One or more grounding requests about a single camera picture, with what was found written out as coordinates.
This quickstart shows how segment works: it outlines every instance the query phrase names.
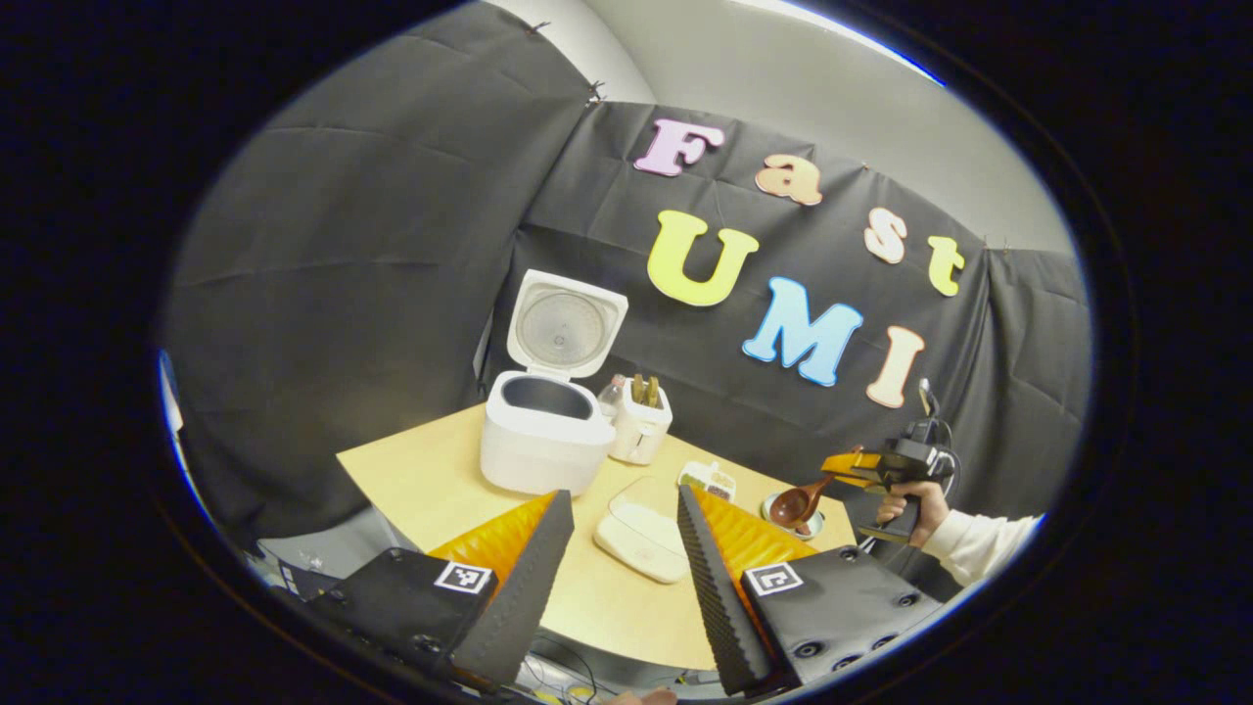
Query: white sleeve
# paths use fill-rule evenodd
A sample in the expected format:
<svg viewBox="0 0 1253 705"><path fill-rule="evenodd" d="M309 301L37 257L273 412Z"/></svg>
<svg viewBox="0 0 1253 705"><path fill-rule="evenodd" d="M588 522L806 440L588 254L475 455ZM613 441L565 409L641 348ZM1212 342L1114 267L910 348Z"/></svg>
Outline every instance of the white sleeve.
<svg viewBox="0 0 1253 705"><path fill-rule="evenodd" d="M962 587L999 571L1031 536L1039 517L1009 521L950 510L922 552L940 558Z"/></svg>

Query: white rice cooker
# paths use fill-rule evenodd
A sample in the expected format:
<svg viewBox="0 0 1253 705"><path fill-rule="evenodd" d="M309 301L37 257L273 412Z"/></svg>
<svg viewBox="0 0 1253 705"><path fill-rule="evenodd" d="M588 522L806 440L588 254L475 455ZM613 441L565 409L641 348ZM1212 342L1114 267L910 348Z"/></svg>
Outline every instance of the white rice cooker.
<svg viewBox="0 0 1253 705"><path fill-rule="evenodd" d="M509 321L509 357L526 372L501 373L487 396L480 467L506 490L578 497L614 442L596 397L570 382L596 373L626 317L626 297L529 269Z"/></svg>

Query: white lid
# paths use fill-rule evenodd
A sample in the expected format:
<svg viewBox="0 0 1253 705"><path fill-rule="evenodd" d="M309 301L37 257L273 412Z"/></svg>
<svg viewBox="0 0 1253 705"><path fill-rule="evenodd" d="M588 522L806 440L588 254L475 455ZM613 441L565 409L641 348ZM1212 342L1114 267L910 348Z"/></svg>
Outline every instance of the white lid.
<svg viewBox="0 0 1253 705"><path fill-rule="evenodd" d="M509 321L509 357L533 373L590 377L604 364L625 317L621 293L528 269Z"/></svg>

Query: brown spoon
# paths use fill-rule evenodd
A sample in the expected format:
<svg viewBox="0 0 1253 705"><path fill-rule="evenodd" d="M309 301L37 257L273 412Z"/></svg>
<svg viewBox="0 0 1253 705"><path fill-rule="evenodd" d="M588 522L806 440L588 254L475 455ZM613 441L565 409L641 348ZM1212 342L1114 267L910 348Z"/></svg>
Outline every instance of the brown spoon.
<svg viewBox="0 0 1253 705"><path fill-rule="evenodd" d="M833 480L836 480L836 476L827 475L827 477L813 485L793 487L779 495L771 503L771 521L788 530L794 530L808 522L813 517L813 512L818 508L818 497L822 495L822 488L827 487Z"/></svg>

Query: foam letter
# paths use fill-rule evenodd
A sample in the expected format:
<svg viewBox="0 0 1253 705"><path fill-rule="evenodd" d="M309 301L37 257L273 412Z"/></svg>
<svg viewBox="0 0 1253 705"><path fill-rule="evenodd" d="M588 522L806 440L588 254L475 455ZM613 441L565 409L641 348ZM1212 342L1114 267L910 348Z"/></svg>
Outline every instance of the foam letter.
<svg viewBox="0 0 1253 705"><path fill-rule="evenodd" d="M952 280L952 268L966 265L966 258L957 253L957 240L951 237L928 237L927 244L935 248L931 253L931 286L945 296L957 294L957 282Z"/></svg>
<svg viewBox="0 0 1253 705"><path fill-rule="evenodd" d="M804 286L784 277L771 278L771 301L757 337L744 341L744 354L769 363L774 361L774 341L782 339L783 367L791 368L809 349L809 357L797 368L801 377L832 387L836 367L845 354L845 346L862 323L855 308L836 303L818 319L809 322L809 296Z"/></svg>
<svg viewBox="0 0 1253 705"><path fill-rule="evenodd" d="M901 326L887 326L887 338L892 342L887 347L883 371L875 384L866 388L866 397L888 409L900 409L905 404L905 378L910 377L913 358L926 343L918 333Z"/></svg>
<svg viewBox="0 0 1253 705"><path fill-rule="evenodd" d="M710 147L717 147L724 139L722 130L713 126L693 125L665 118L653 124L657 125L653 144L649 144L648 153L635 159L635 168L642 172L678 175L683 172L683 168L679 167L679 154L683 154L684 162L694 164L704 154L707 142Z"/></svg>
<svg viewBox="0 0 1253 705"><path fill-rule="evenodd" d="M738 229L718 230L722 254L709 280L695 282L683 273L683 262L692 250L692 243L709 229L704 220L679 210L662 210L657 214L662 229L648 254L648 278L662 293L693 306L713 306L730 294L739 278L739 269L749 252L757 252L757 238Z"/></svg>
<svg viewBox="0 0 1253 705"><path fill-rule="evenodd" d="M757 188L774 195L787 195L802 205L822 202L818 193L818 167L792 154L771 154L767 168L757 172Z"/></svg>
<svg viewBox="0 0 1253 705"><path fill-rule="evenodd" d="M905 257L905 243L901 242L907 235L905 220L887 208L871 208L870 227L866 228L866 249L883 259L888 264L895 264Z"/></svg>

